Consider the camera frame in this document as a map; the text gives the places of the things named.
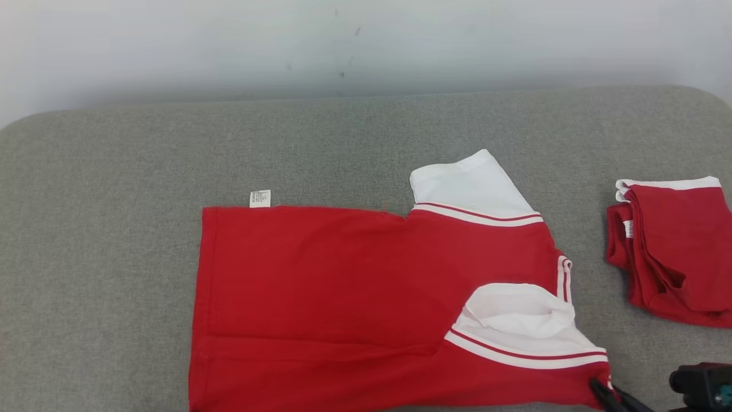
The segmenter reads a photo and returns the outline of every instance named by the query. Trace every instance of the white wall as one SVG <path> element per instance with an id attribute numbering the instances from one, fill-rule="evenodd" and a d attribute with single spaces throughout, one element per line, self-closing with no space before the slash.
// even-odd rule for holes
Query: white wall
<path id="1" fill-rule="evenodd" d="M 686 84 L 732 103 L 732 0 L 0 0 L 0 127 L 158 100 Z"/>

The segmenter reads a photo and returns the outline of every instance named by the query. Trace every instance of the gray fabric surface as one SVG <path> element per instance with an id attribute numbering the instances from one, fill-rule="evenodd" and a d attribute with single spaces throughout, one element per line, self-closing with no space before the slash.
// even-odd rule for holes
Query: gray fabric surface
<path id="1" fill-rule="evenodd" d="M 250 191 L 269 188 L 273 205 L 404 214 L 412 169 L 481 148 L 574 261 L 578 326 L 608 349 L 614 382 L 658 410 L 680 406 L 670 372 L 732 362 L 732 330 L 631 307 L 624 276 L 603 258 L 605 208 L 622 177 L 712 174 L 729 201 L 731 138 L 730 108 L 685 87 L 132 106 L 22 119 L 0 131 L 1 408 L 184 411 L 203 206 L 246 205 Z"/>

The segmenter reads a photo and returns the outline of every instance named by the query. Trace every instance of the white label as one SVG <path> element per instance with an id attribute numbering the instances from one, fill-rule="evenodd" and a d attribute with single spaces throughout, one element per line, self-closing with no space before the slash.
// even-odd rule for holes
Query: white label
<path id="1" fill-rule="evenodd" d="M 632 238 L 633 237 L 633 221 L 623 221 L 623 224 L 625 225 L 625 237 Z"/>
<path id="2" fill-rule="evenodd" d="M 249 207 L 269 207 L 272 201 L 272 191 L 253 191 L 249 195 Z"/>

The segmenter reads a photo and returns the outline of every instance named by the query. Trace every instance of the red fabric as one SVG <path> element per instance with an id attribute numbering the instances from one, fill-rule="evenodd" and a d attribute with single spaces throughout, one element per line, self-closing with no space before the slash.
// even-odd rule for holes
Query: red fabric
<path id="1" fill-rule="evenodd" d="M 607 362 L 526 369 L 444 339 L 481 285 L 556 295 L 542 222 L 468 223 L 415 210 L 325 207 L 203 211 L 190 410 L 381 411 L 524 402 L 598 408 Z"/>
<path id="2" fill-rule="evenodd" d="M 732 328 L 732 213 L 722 189 L 635 184 L 624 196 L 630 202 L 608 208 L 607 258 L 629 272 L 630 302 L 670 320 Z"/>

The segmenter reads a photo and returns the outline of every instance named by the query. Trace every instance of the clothing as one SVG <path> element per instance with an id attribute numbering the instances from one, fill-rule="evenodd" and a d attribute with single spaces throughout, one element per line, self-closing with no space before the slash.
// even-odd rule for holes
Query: clothing
<path id="1" fill-rule="evenodd" d="M 605 350 L 571 262 L 481 150 L 411 174 L 414 209 L 203 211 L 191 410 L 598 407 Z"/>
<path id="2" fill-rule="evenodd" d="M 719 180 L 619 180 L 617 188 L 608 262 L 630 274 L 630 302 L 670 320 L 732 328 L 732 213 Z"/>

